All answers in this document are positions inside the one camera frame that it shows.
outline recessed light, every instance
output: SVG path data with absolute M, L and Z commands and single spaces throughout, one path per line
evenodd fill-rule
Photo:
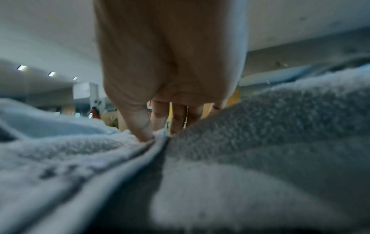
M 24 65 L 20 65 L 17 69 L 20 70 L 20 71 L 23 71 L 27 66 L 24 66 Z

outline fleece blanket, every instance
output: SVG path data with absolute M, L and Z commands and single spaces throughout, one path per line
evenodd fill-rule
M 361 70 L 273 87 L 147 144 L 109 132 L 17 138 L 3 123 L 0 233 L 369 228 Z

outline ceiling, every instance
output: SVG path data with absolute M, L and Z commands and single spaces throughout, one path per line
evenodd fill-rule
M 49 71 L 31 67 L 19 71 L 18 66 L 14 62 L 0 60 L 0 97 L 25 97 L 72 87 L 74 84 L 59 74 L 50 77 Z
M 0 0 L 0 58 L 101 84 L 91 0 Z M 249 50 L 370 25 L 368 0 L 249 0 Z

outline hand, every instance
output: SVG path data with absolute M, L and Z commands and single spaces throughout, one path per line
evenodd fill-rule
M 225 107 L 247 53 L 245 0 L 95 0 L 104 89 L 140 140 Z M 152 100 L 152 117 L 146 103 Z

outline finger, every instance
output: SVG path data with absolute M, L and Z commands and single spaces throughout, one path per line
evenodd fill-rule
M 201 106 L 189 106 L 188 115 L 186 119 L 186 127 L 189 127 L 193 123 L 197 122 L 202 118 L 203 105 Z
M 170 103 L 152 101 L 151 106 L 153 111 L 151 113 L 150 121 L 153 125 L 153 130 L 157 131 L 162 129 L 166 124 L 168 115 L 170 114 Z
M 150 116 L 146 104 L 131 108 L 118 108 L 127 128 L 139 141 L 146 142 L 154 138 L 153 127 L 150 123 Z
M 187 106 L 172 104 L 172 120 L 170 135 L 175 135 L 184 128 L 187 114 Z
M 226 104 L 227 104 L 227 100 L 228 99 L 225 99 L 225 100 L 223 100 L 221 102 L 218 102 L 218 103 L 212 103 L 211 108 L 209 108 L 209 112 L 208 112 L 207 116 L 212 116 L 212 115 L 218 113 L 220 110 L 224 109 Z

